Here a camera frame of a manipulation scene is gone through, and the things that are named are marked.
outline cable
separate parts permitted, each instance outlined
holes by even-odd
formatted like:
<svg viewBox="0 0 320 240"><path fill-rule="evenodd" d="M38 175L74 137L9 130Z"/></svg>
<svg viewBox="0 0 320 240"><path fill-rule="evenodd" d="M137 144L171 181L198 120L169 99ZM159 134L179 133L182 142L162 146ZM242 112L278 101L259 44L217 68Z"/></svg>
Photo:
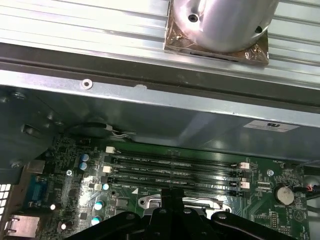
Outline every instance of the cable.
<svg viewBox="0 0 320 240"><path fill-rule="evenodd" d="M312 195L307 195L306 199L307 200L311 200L311 199L316 199L316 198L319 198L319 197L320 197L320 192L316 192L316 193L314 193Z"/></svg>
<svg viewBox="0 0 320 240"><path fill-rule="evenodd" d="M97 128L97 129L104 129L112 133L112 135L115 138L118 139L123 139L123 138L128 138L130 139L130 136L128 134L121 134L120 131L114 130L111 125L108 125L106 123L101 123L101 122L82 122L79 124L71 125L67 127L64 132L68 133L70 132L71 129L75 128Z"/></svg>
<svg viewBox="0 0 320 240"><path fill-rule="evenodd" d="M320 214L320 208L318 207L314 207L314 206L307 206L308 211L313 212L313 213L317 213Z"/></svg>
<svg viewBox="0 0 320 240"><path fill-rule="evenodd" d="M107 124L101 123L101 122L82 122L78 123L75 125L71 125L67 127L64 132L68 133L70 132L71 129L76 129L76 128L97 128L97 129L106 129L108 127Z"/></svg>
<svg viewBox="0 0 320 240"><path fill-rule="evenodd" d="M304 166L310 165L310 164L316 164L316 163L320 163L320 160L312 160L312 161L306 161L304 163L301 163L297 166L295 166L296 169L302 168Z"/></svg>
<svg viewBox="0 0 320 240"><path fill-rule="evenodd" d="M295 166L295 168L293 169L293 174L297 177L297 179L300 182L303 182L303 179L301 178L301 176L299 175L298 170L304 166L310 165L310 164L316 164L316 163L320 163L320 160L312 160L312 161L306 161L303 163L300 163L299 165Z"/></svg>

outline white slot latch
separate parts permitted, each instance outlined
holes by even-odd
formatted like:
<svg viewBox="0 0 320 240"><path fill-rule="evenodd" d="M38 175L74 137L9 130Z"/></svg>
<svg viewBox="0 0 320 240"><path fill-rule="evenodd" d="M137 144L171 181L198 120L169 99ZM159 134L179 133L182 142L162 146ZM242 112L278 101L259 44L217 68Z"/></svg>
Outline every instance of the white slot latch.
<svg viewBox="0 0 320 240"><path fill-rule="evenodd" d="M111 169L112 168L110 166L103 166L102 172L109 174L111 173Z"/></svg>
<svg viewBox="0 0 320 240"><path fill-rule="evenodd" d="M105 148L105 152L107 154L114 154L116 152L116 148L114 146L107 146Z"/></svg>
<svg viewBox="0 0 320 240"><path fill-rule="evenodd" d="M241 162L241 163L239 164L239 167L240 167L241 169L250 169L250 164L249 164L248 162Z"/></svg>
<svg viewBox="0 0 320 240"><path fill-rule="evenodd" d="M241 187L242 189L250 189L250 182L242 181L242 182L240 183L240 187Z"/></svg>

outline white connector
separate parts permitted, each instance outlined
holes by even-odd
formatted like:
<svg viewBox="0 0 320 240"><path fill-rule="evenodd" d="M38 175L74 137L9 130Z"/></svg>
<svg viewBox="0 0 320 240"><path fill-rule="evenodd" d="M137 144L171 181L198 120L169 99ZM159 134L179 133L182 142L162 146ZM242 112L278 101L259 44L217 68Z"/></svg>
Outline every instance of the white connector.
<svg viewBox="0 0 320 240"><path fill-rule="evenodd" d="M105 152L107 154L114 154L116 152L116 148L114 146L107 146L105 148Z"/></svg>
<svg viewBox="0 0 320 240"><path fill-rule="evenodd" d="M242 181L242 182L240 183L240 187L241 187L242 189L250 189L250 182Z"/></svg>
<svg viewBox="0 0 320 240"><path fill-rule="evenodd" d="M250 164L248 162L240 162L239 168L241 168L241 169L250 169Z"/></svg>
<svg viewBox="0 0 320 240"><path fill-rule="evenodd" d="M103 166L102 172L109 174L111 173L111 169L112 168L110 166Z"/></svg>
<svg viewBox="0 0 320 240"><path fill-rule="evenodd" d="M105 130L112 131L114 128L111 125L106 125Z"/></svg>

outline electrolytic capacitor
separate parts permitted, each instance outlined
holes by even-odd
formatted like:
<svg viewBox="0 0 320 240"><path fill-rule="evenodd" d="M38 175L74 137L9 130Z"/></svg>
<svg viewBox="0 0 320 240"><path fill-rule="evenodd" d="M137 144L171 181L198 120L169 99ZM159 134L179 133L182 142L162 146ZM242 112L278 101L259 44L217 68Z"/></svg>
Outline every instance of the electrolytic capacitor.
<svg viewBox="0 0 320 240"><path fill-rule="evenodd" d="M95 210L101 210L103 207L105 206L105 203L103 201L97 201L95 204L94 204L94 209Z"/></svg>
<svg viewBox="0 0 320 240"><path fill-rule="evenodd" d="M64 223L61 224L61 229L62 230L69 230L72 228L73 222L72 221L66 221Z"/></svg>
<svg viewBox="0 0 320 240"><path fill-rule="evenodd" d="M104 190L104 191L107 191L108 189L109 189L109 184L107 184L107 183L105 183L105 184L103 184L102 185L102 189Z"/></svg>
<svg viewBox="0 0 320 240"><path fill-rule="evenodd" d="M88 154L84 153L81 155L80 159L82 162L87 162L90 160L90 156Z"/></svg>
<svg viewBox="0 0 320 240"><path fill-rule="evenodd" d="M97 225L101 222L102 222L102 219L100 216L94 216L91 220L91 225L94 226L94 225Z"/></svg>
<svg viewBox="0 0 320 240"><path fill-rule="evenodd" d="M86 170L87 167L88 167L88 164L86 164L85 162L82 162L82 163L79 164L79 168L80 168L82 171Z"/></svg>
<svg viewBox="0 0 320 240"><path fill-rule="evenodd" d="M50 209L52 211L57 211L57 210L60 210L62 208L62 204L60 202L57 202L57 203L53 203L51 204L50 206Z"/></svg>

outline screw hole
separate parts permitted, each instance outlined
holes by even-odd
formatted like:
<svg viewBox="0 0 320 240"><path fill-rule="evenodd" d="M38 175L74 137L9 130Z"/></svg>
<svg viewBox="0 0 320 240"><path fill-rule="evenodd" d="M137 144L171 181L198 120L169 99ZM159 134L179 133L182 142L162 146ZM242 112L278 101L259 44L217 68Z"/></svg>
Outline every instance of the screw hole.
<svg viewBox="0 0 320 240"><path fill-rule="evenodd" d="M191 15L189 15L188 19L190 22L195 23L198 21L198 16L195 14L191 14Z"/></svg>
<svg viewBox="0 0 320 240"><path fill-rule="evenodd" d="M260 27L260 26L258 26L258 27L255 29L255 33L256 33L256 34L260 34L260 33L262 33L262 31L263 31L263 29L262 29L262 27Z"/></svg>

